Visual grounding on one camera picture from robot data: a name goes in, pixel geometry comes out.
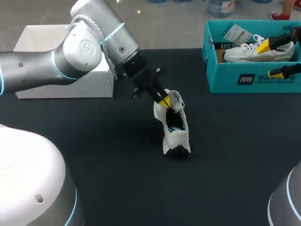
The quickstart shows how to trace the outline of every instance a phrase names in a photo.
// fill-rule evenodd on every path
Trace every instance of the white box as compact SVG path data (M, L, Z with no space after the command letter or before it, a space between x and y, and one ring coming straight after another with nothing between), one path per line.
M66 35L67 25L31 25L26 26L14 51L43 52L51 50ZM48 85L17 92L19 99L26 98L81 98L112 97L114 75L102 57L101 63L90 73L75 83Z

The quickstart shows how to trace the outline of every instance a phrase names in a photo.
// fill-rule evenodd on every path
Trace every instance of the robotic arm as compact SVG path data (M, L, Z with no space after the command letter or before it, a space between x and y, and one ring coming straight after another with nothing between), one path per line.
M146 91L157 103L170 106L157 81L159 71L137 52L137 41L105 0L79 0L71 16L73 29L54 50L0 53L0 95L72 84L99 65L102 48L111 68L122 66L132 79L135 96Z

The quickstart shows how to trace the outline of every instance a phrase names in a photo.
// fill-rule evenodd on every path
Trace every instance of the dark table surface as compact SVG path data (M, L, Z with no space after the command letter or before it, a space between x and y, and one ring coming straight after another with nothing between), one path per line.
M0 98L0 123L38 133L62 152L87 226L267 226L269 197L301 160L301 95L213 95L200 49L142 50L185 101L192 155L162 156L164 132L147 95Z

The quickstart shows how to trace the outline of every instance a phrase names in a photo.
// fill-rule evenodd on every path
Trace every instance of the cable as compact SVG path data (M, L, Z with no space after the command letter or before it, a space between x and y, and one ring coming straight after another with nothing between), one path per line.
M89 24L91 27L93 27L94 29L97 30L98 32L98 36L100 38L100 41L102 43L102 46L103 46L103 54L104 54L104 57L105 57L105 60L106 62L108 63L109 65L109 68L110 70L112 71L112 73L114 74L114 77L115 79L117 80L117 74L116 74L116 71L115 71L115 65L110 61L109 59L109 54L108 54L108 50L107 50L107 45L106 45L106 42L105 42L105 38L103 36L103 33L101 32L100 28L98 27L98 25L89 17L85 16L85 15L76 15L71 23L70 23L70 26L68 27L68 30L67 30L67 33L66 35L64 36L63 40L53 48L53 50L55 50L57 47L59 47L64 41L65 39L68 37L68 35L70 34L70 32L72 31L72 29L77 26L79 24L79 22L77 22L78 20L83 20L85 21L87 24Z

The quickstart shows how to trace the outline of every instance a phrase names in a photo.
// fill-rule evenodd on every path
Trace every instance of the logo on robot arm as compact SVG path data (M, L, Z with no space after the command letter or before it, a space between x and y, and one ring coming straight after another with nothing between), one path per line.
M82 40L79 43L79 48L81 52L87 57L94 57L96 54L96 48L93 45L93 43L90 42L89 40Z

